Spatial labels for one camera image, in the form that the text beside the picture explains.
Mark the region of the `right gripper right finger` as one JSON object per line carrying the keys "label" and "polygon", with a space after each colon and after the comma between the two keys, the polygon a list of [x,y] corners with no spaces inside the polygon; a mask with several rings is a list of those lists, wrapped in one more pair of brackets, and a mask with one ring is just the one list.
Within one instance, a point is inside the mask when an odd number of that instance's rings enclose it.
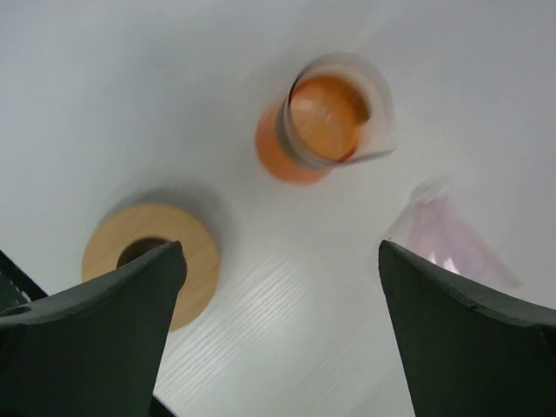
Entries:
{"label": "right gripper right finger", "polygon": [[379,274],[418,416],[553,416],[555,312],[393,243]]}

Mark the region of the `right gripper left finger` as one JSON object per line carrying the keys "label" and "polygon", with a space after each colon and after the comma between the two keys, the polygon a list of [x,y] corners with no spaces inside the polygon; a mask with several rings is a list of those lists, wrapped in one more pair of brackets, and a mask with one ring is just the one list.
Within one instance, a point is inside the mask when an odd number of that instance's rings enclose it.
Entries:
{"label": "right gripper left finger", "polygon": [[2,415],[170,415],[154,387],[185,279],[182,246],[166,242],[1,311]]}

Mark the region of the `wooden dripper ring holder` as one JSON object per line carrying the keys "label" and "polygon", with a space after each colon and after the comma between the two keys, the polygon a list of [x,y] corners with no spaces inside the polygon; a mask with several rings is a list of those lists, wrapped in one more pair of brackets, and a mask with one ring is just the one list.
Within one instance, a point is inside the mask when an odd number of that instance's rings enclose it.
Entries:
{"label": "wooden dripper ring holder", "polygon": [[169,330],[183,328],[212,300],[220,273],[220,254],[209,229],[182,208],[145,202],[105,220],[84,250],[82,280],[107,274],[165,242],[180,242],[187,264]]}

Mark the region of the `orange glass carafe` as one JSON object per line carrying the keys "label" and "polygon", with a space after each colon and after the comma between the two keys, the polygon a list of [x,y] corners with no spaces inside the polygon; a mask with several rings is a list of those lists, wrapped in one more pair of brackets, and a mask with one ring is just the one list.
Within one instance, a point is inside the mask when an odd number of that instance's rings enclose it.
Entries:
{"label": "orange glass carafe", "polygon": [[380,70],[355,54],[319,56],[285,96],[261,115],[255,131],[260,164],[296,186],[334,169],[391,155],[397,146],[391,89]]}

